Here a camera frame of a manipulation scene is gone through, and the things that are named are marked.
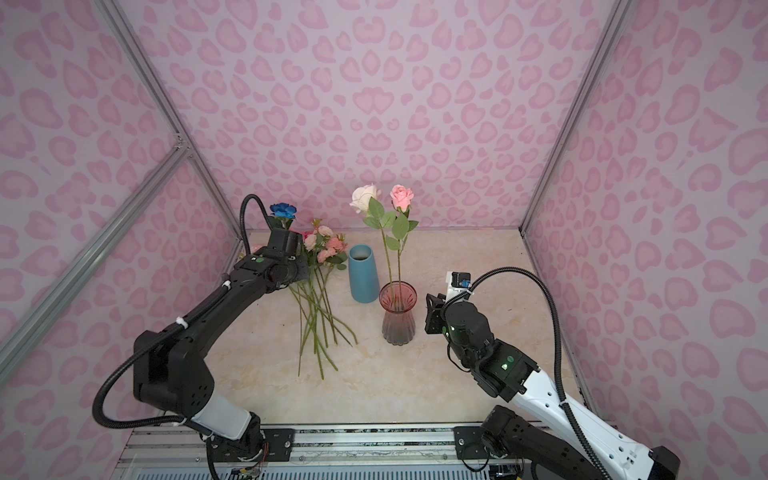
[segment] pink glass vase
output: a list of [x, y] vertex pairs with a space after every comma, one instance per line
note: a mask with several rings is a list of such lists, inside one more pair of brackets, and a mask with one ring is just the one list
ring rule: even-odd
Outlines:
[[393, 345], [405, 345], [413, 339], [416, 324], [413, 307], [416, 305], [416, 289], [406, 282], [387, 283], [379, 292], [379, 303], [384, 307], [382, 334]]

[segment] beige marble surface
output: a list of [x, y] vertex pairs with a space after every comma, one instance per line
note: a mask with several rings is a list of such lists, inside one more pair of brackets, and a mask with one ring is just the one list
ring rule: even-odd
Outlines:
[[[347, 241], [373, 248], [383, 286], [388, 274], [377, 234], [348, 232]], [[266, 243], [266, 234], [251, 238], [251, 243]], [[251, 305], [211, 349], [206, 362], [217, 390], [265, 423], [482, 421], [503, 400], [486, 395], [468, 373], [446, 359], [441, 336], [424, 333], [425, 295], [445, 292], [448, 270], [470, 272], [473, 279], [498, 266], [532, 270], [520, 235], [516, 230], [416, 230], [403, 255], [402, 278], [419, 294], [411, 343], [388, 344], [381, 335], [382, 307], [378, 302], [355, 302], [347, 272], [335, 271], [328, 287], [333, 312], [359, 340], [354, 348], [331, 345], [329, 354], [339, 371], [326, 364], [326, 379], [321, 380], [310, 350], [302, 360], [301, 377], [296, 376], [299, 310], [285, 290]], [[501, 274], [486, 280], [472, 299], [498, 338], [526, 352], [552, 375], [551, 320], [533, 282]], [[581, 399], [565, 354], [563, 383], [571, 396]]]

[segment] vent grille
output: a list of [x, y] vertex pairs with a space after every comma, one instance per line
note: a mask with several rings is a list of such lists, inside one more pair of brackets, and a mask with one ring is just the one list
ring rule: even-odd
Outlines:
[[[218, 469], [221, 480], [241, 480]], [[211, 480], [207, 468], [143, 468], [137, 480]], [[280, 466], [266, 468], [259, 480], [488, 480], [488, 470], [475, 473], [462, 465]]]

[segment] green leaf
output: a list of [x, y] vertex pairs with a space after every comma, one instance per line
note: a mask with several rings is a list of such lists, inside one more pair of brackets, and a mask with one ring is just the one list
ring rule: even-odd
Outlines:
[[392, 228], [392, 225], [395, 223], [395, 219], [397, 218], [397, 214], [395, 212], [387, 212], [381, 217], [381, 224], [382, 228]]
[[379, 220], [384, 215], [384, 206], [377, 199], [371, 197], [370, 202], [368, 202], [368, 213], [371, 214], [371, 217]]
[[381, 230], [382, 229], [382, 226], [379, 223], [379, 221], [377, 219], [373, 218], [373, 217], [366, 217], [366, 218], [362, 219], [362, 221], [363, 221], [363, 223], [365, 225], [368, 225], [371, 228], [375, 228], [376, 230]]
[[390, 237], [389, 235], [387, 235], [384, 241], [386, 243], [387, 248], [389, 248], [390, 250], [400, 250], [400, 241], [399, 240], [394, 239], [394, 238]]
[[405, 215], [400, 215], [395, 219], [395, 223], [392, 225], [392, 235], [397, 240], [402, 240], [406, 238], [406, 235], [408, 234], [408, 218]]

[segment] pink leopard print wall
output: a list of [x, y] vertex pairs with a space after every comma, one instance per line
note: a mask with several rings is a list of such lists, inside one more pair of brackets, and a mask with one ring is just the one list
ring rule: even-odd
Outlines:
[[768, 2], [641, 2], [533, 230], [597, 407], [768, 477]]
[[332, 227], [373, 182], [424, 226], [519, 225], [611, 4], [121, 2], [233, 207]]
[[0, 345], [169, 151], [88, 0], [0, 6]]
[[[0, 477], [109, 478], [127, 433], [95, 424], [96, 390], [140, 333], [210, 293], [233, 242], [183, 164], [0, 392]], [[130, 374], [105, 410], [123, 420], [156, 414], [134, 400]]]

